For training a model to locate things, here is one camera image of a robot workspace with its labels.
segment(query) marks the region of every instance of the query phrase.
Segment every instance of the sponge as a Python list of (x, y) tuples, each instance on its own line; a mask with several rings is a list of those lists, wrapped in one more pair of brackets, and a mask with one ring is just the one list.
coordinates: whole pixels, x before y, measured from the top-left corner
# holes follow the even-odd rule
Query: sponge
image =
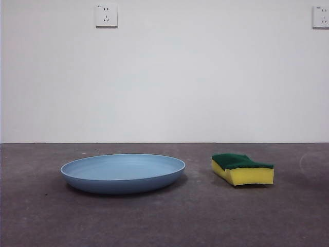
[(273, 184), (274, 167), (257, 163), (246, 155), (233, 153), (212, 156), (213, 171), (232, 185)]

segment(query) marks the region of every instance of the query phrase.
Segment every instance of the gray concrete floor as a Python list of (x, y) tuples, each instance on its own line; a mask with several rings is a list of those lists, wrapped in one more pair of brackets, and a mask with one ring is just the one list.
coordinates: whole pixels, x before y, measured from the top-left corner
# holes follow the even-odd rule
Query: gray concrete floor
[[(15, 246), (329, 246), (329, 144), (4, 144), (1, 242)], [(275, 164), (274, 185), (233, 187), (215, 152)], [(169, 187), (127, 196), (78, 191), (72, 160), (152, 153), (186, 162)]]

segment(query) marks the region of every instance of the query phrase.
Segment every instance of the white wall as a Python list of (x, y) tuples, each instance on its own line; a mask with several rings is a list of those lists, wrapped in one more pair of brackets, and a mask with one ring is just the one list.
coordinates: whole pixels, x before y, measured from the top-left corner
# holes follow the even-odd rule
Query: white wall
[(2, 0), (10, 142), (329, 142), (328, 0)]

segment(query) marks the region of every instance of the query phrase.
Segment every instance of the plate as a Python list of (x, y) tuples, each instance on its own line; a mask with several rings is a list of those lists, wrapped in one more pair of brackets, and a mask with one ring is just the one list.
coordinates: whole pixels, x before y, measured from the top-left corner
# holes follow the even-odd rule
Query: plate
[(111, 154), (65, 164), (61, 173), (74, 188), (101, 194), (146, 192), (175, 182), (185, 169), (177, 158), (154, 154)]

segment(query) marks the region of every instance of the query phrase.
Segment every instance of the wall socket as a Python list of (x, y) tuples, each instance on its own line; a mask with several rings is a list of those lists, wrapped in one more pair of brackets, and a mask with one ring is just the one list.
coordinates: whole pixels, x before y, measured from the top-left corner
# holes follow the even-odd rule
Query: wall socket
[(313, 28), (329, 29), (329, 6), (313, 7)]
[(99, 4), (95, 7), (96, 27), (118, 27), (118, 6)]

